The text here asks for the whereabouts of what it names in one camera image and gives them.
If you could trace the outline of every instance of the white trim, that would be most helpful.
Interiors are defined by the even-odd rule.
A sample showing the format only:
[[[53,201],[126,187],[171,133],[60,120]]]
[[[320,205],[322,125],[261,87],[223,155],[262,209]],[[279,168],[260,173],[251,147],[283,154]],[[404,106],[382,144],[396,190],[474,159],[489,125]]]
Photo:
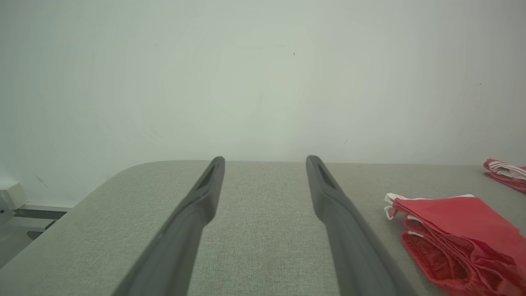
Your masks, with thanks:
[[[488,167],[490,168],[490,170],[494,170],[496,166],[500,166],[500,165],[503,165],[504,163],[502,161],[492,161],[488,164]]]
[[[415,221],[418,221],[418,222],[420,222],[420,223],[422,223],[422,224],[424,223],[424,222],[422,222],[422,220],[418,219],[417,217],[415,217],[415,216],[413,216],[413,215],[407,215],[407,219],[409,219],[409,220],[415,220]]]
[[[475,196],[473,194],[463,194],[463,195],[452,196],[449,199],[453,199],[453,198],[474,198],[474,197]],[[409,199],[409,198],[406,198],[406,197],[404,197],[402,195],[399,195],[399,194],[396,194],[396,193],[387,193],[386,194],[385,201],[388,202],[389,204],[393,204],[393,201],[395,199],[412,200],[412,201],[416,201],[416,200],[431,200],[431,199],[425,199],[425,198]]]
[[[383,210],[386,212],[387,219],[393,220],[394,216],[390,214],[391,209],[394,209],[392,206],[388,205],[387,207],[383,208]]]
[[[501,168],[503,168],[503,170],[498,170],[497,174],[505,175],[505,176],[512,177],[512,178],[526,180],[526,172],[523,169],[521,169],[520,167],[516,167],[516,166],[511,165],[511,164],[503,164],[501,166]]]
[[[415,231],[411,231],[411,230],[408,231],[407,233],[408,233],[408,234],[411,234],[411,235],[418,235],[418,236],[421,237],[421,238],[424,237],[422,234],[420,234],[420,233],[418,233],[418,232],[415,232]]]
[[[55,211],[68,212],[74,207],[74,204],[52,204],[52,203],[38,203],[28,202],[20,207],[21,210],[38,210],[38,211]]]

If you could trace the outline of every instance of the red fabric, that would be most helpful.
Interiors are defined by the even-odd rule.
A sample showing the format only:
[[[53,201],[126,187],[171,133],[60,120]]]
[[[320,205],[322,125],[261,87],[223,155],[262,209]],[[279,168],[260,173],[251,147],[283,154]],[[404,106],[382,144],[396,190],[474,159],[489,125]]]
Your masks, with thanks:
[[[498,161],[498,160],[488,159],[486,160],[486,162],[484,162],[484,167],[488,171],[490,171],[490,172],[484,173],[484,175],[486,177],[492,178],[495,181],[501,182],[502,184],[505,184],[515,190],[526,193],[526,181],[498,174],[497,172],[499,171],[507,171],[507,170],[502,167],[497,167],[497,168],[490,167],[489,164],[495,161]],[[526,170],[526,166],[520,166],[519,168]]]
[[[481,199],[395,199],[392,206],[422,221],[406,217],[402,241],[450,295],[526,295],[526,239]]]

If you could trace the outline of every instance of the white backdrop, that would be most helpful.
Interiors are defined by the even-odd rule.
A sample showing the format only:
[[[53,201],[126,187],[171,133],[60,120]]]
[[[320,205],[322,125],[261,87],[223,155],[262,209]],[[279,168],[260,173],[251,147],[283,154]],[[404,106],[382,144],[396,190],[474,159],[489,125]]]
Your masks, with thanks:
[[[525,28],[521,0],[2,1],[0,179],[75,204],[158,160],[524,165]]]

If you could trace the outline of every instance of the folded red cloth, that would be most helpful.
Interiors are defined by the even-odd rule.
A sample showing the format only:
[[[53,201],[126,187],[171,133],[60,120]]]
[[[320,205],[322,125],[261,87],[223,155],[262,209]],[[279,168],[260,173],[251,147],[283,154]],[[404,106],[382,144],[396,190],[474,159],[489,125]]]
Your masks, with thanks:
[[[402,242],[427,278],[448,294],[526,295],[526,239],[473,195],[406,199],[388,193],[389,219],[408,213]]]
[[[507,186],[526,192],[526,166],[514,166],[494,159],[484,162],[484,167],[490,172],[485,176],[499,181]]]

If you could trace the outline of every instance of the gray fabric surface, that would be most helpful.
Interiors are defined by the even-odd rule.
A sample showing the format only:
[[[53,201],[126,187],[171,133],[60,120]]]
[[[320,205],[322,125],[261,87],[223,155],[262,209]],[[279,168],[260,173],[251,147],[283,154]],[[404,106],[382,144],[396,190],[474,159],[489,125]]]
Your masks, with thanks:
[[[147,163],[108,180],[0,270],[1,295],[111,295],[208,162]],[[526,196],[478,166],[328,164],[419,295],[445,295],[418,270],[383,197],[471,193],[526,231]],[[337,295],[327,235],[303,163],[227,162],[190,295]]]

